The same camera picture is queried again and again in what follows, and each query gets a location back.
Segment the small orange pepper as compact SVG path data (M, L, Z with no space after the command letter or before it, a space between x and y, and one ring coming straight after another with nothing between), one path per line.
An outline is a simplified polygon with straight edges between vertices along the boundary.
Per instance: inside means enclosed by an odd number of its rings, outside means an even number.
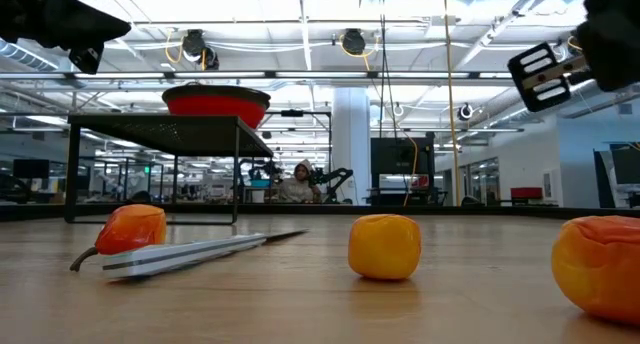
M81 264L94 255L115 255L149 245L165 243L165 211L148 204L129 204L111 213L94 245L81 253L69 270L78 272Z
M640 326L640 218L565 222L552 246L551 271L565 297L585 313Z
M406 280L416 270L421 251L421 230L414 220L396 214L366 215L352 224L348 264L368 279Z

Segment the white square pillar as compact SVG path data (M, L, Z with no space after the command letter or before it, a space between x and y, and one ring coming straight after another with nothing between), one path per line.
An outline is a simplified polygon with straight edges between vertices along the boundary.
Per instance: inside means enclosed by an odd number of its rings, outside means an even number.
M367 204L370 187L370 101L365 87L338 87L332 106L332 161L353 175L341 185L338 197L354 205Z

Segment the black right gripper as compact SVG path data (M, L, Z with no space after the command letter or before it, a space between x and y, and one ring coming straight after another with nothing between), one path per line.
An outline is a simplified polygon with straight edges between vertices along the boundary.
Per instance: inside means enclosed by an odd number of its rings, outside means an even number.
M640 83L640 0L584 0L586 21L567 40L577 54L560 61L540 43L507 67L527 110L540 112L571 98L571 89L593 80L605 92Z

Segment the red colander with grey rim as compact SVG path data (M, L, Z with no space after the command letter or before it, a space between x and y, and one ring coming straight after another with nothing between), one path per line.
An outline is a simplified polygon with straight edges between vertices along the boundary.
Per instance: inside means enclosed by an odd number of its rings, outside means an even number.
M187 84L165 90L162 99L172 115L234 116L256 129L271 96L240 86Z

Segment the red box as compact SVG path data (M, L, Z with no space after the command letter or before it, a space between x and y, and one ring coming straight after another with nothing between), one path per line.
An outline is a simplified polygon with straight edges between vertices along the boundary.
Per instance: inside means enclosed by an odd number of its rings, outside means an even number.
M541 187L512 187L510 196L512 200L541 200L544 198Z

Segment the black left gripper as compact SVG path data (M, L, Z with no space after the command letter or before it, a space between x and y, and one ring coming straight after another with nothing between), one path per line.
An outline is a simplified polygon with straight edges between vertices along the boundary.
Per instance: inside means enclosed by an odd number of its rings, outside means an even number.
M42 0L43 20L56 46L69 52L70 61L85 74L96 74L106 41L131 30L124 20L79 0Z

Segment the black perforated metal shelf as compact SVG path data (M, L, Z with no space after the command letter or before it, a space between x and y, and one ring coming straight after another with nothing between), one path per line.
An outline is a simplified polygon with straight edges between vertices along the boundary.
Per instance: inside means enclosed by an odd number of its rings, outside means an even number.
M181 157L226 157L233 160L232 204L225 221L202 220L202 225L232 226L238 219L241 158L271 158L273 152L255 131L237 116L175 116L169 114L75 114L68 117L69 138L64 220L76 218L80 135L83 129L142 147Z

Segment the black monitor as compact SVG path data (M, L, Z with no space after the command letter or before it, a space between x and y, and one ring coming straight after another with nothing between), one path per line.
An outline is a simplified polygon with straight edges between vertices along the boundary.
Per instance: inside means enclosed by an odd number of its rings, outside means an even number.
M611 151L618 184L640 184L640 150L631 147Z
M21 179L48 179L50 161L44 159L14 159L12 175Z

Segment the person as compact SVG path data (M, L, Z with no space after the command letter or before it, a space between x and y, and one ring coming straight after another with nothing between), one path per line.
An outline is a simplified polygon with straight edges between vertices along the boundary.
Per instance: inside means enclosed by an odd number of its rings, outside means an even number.
M304 159L294 168L291 178L285 178L278 186L279 200L283 203L319 203L321 192L311 183L311 163Z

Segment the black equipment cart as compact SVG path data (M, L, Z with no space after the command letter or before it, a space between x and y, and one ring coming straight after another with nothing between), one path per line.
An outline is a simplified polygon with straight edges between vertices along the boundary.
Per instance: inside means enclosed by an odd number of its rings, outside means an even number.
M371 140L371 185L373 206L432 205L434 188L434 134L417 138L373 138Z

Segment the black aluminium table frame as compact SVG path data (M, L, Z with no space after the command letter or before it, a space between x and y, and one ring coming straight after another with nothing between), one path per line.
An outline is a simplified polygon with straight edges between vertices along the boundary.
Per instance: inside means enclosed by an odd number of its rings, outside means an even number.
M486 215L526 216L548 219L572 219L583 216L626 216L640 218L640 209L590 209L550 206L349 206L317 204L240 204L239 214L256 215L369 215L399 214L417 215ZM66 207L62 204L0 205L0 222L62 218Z

